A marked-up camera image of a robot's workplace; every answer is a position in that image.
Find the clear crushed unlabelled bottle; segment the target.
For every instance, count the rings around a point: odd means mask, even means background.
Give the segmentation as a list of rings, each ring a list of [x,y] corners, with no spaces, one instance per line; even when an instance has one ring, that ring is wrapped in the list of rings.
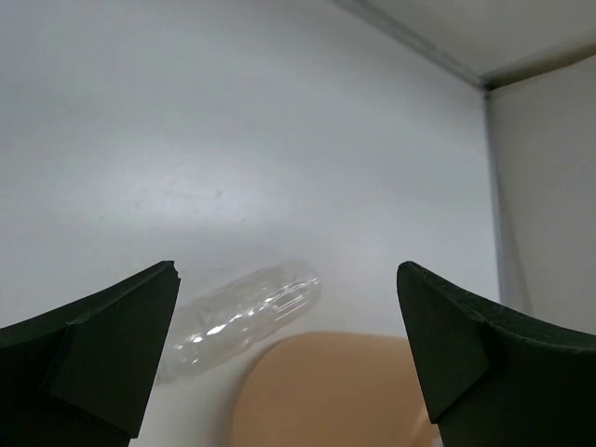
[[[307,314],[320,276],[305,261],[256,270],[175,310],[156,373],[159,385],[218,367]]]

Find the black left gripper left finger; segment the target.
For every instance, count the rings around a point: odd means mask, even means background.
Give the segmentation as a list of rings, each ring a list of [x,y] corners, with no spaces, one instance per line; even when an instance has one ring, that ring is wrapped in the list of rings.
[[[1,330],[4,446],[138,438],[181,280],[172,261]]]

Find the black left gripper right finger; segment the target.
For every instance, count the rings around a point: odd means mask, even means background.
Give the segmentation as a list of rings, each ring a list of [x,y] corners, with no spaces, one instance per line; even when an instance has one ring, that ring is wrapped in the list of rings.
[[[595,337],[466,291],[420,264],[397,293],[445,446],[592,446]]]

